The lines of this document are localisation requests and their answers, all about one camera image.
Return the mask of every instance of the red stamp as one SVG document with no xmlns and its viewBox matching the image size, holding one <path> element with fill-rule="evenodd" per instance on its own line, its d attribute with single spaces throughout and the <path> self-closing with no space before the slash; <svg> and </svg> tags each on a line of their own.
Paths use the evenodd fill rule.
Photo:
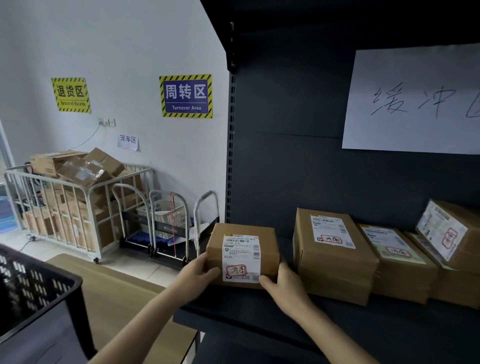
<svg viewBox="0 0 480 364">
<path fill-rule="evenodd" d="M 247 267 L 245 264 L 227 266 L 227 277 L 242 277 L 246 276 L 247 274 Z"/>
<path fill-rule="evenodd" d="M 324 242 L 335 243 L 335 244 L 343 244 L 343 241 L 338 236 L 333 235 L 320 235 Z"/>
<path fill-rule="evenodd" d="M 405 258 L 411 258 L 412 257 L 412 255 L 410 254 L 410 252 L 408 250 L 403 250 L 403 249 L 399 249 L 399 248 L 392 248 L 391 246 L 386 246 L 385 248 L 388 250 L 388 252 L 390 254 L 404 256 Z"/>
<path fill-rule="evenodd" d="M 448 228 L 442 240 L 442 245 L 445 248 L 450 249 L 457 236 L 458 236 L 458 232 L 456 230 L 453 230 L 452 228 Z"/>
</svg>

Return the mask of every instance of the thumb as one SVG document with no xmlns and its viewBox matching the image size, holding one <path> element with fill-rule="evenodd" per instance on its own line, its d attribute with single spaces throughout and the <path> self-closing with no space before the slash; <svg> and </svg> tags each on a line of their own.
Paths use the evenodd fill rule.
<svg viewBox="0 0 480 364">
<path fill-rule="evenodd" d="M 210 283 L 213 281 L 215 278 L 218 277 L 220 274 L 220 268 L 219 267 L 213 267 L 208 270 L 208 272 L 203 274 L 203 280 L 205 281 L 206 284 Z"/>
<path fill-rule="evenodd" d="M 265 288 L 265 290 L 270 294 L 270 296 L 273 295 L 273 291 L 276 288 L 276 284 L 273 283 L 269 277 L 267 276 L 260 276 L 258 278 L 258 282 L 260 285 Z"/>
</svg>

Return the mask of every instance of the black plastic crate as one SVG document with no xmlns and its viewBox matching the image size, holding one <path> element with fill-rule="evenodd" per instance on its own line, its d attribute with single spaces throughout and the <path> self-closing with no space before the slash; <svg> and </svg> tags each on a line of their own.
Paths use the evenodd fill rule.
<svg viewBox="0 0 480 364">
<path fill-rule="evenodd" d="M 36 320 L 50 319 L 44 315 L 48 312 L 52 315 L 55 307 L 60 310 L 63 303 L 68 308 L 81 350 L 91 359 L 96 350 L 82 293 L 82 278 L 0 244 L 0 352 L 7 341 L 13 343 L 15 335 Z"/>
</svg>

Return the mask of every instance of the wall socket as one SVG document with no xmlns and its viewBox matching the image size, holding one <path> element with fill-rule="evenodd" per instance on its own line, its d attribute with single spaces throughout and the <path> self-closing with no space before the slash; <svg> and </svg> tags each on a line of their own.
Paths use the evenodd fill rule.
<svg viewBox="0 0 480 364">
<path fill-rule="evenodd" d="M 115 126 L 115 119 L 98 118 L 98 125 L 100 125 L 100 126 Z"/>
</svg>

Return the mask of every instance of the white plastic basket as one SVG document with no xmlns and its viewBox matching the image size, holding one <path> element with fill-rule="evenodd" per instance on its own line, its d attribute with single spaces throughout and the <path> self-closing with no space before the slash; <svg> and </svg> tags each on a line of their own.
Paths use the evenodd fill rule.
<svg viewBox="0 0 480 364">
<path fill-rule="evenodd" d="M 180 228 L 185 227 L 185 209 L 180 202 L 175 203 L 175 208 L 172 210 L 170 207 L 170 200 L 156 200 L 153 202 L 153 209 L 155 211 L 155 221 L 163 222 L 168 225 L 178 226 Z M 141 206 L 137 208 L 137 214 L 141 216 L 147 216 L 146 207 Z M 142 224 L 142 231 L 148 232 L 148 226 Z M 173 235 L 163 231 L 155 230 L 155 236 L 162 239 L 170 239 Z"/>
</svg>

